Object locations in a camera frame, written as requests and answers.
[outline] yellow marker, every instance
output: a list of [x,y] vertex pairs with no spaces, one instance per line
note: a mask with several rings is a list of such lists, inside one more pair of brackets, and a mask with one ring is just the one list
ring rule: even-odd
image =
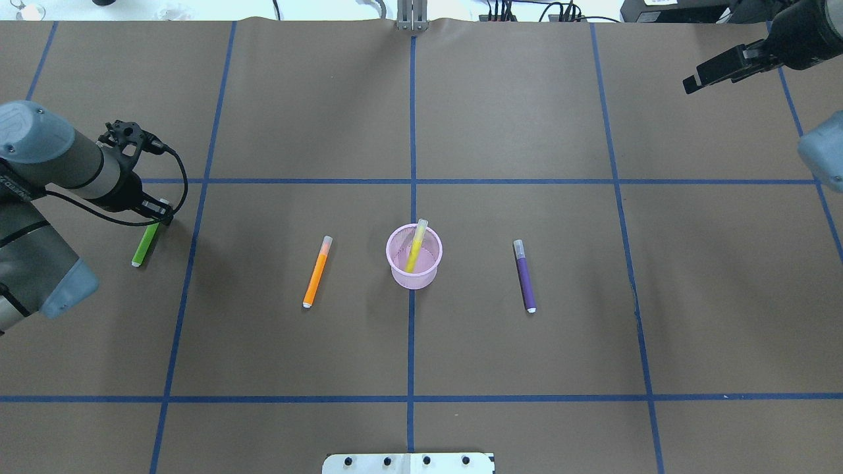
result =
[[422,250],[425,231],[427,231],[427,221],[419,219],[419,223],[416,224],[416,234],[413,235],[413,245],[410,247],[410,256],[407,257],[407,264],[404,266],[404,271],[407,273],[413,273],[416,269],[416,260],[418,260],[419,251]]
[[316,289],[319,287],[319,281],[322,279],[325,262],[328,261],[328,250],[330,250],[330,244],[333,241],[334,240],[329,235],[326,235],[325,238],[322,239],[322,248],[319,250],[319,256],[316,257],[316,265],[314,265],[313,275],[310,275],[308,291],[304,294],[304,302],[302,303],[302,306],[305,309],[314,305]]

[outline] white bracket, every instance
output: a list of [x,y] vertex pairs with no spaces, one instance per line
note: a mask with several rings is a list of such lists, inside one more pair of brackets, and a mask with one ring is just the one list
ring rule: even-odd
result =
[[414,33],[427,30],[427,0],[398,0],[398,20],[395,27]]
[[322,474],[495,474],[492,453],[330,455]]

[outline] white mounting plate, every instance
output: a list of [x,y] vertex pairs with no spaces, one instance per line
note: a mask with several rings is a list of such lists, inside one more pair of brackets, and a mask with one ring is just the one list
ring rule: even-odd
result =
[[322,474],[495,474],[494,460],[492,453],[330,455],[322,463]]

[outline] orange marker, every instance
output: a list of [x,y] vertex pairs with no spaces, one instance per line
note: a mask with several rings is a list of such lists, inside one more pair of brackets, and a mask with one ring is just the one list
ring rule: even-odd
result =
[[322,272],[325,269],[325,262],[328,261],[328,250],[330,244],[334,240],[330,235],[326,235],[322,239],[322,248],[319,250],[319,256],[316,257],[316,265],[314,265],[314,273],[310,276],[310,284],[308,285],[308,292],[304,294],[304,302],[302,306],[307,309],[314,305],[314,298],[316,297],[316,289],[319,287],[319,281],[322,279]]

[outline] green marker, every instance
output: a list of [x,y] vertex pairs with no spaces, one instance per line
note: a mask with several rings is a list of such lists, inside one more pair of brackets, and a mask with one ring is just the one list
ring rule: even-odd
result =
[[143,231],[141,243],[138,244],[137,250],[135,251],[135,256],[132,257],[133,267],[138,268],[143,265],[143,259],[147,257],[149,245],[153,243],[153,239],[155,238],[156,232],[158,232],[158,224],[148,225],[147,229]]

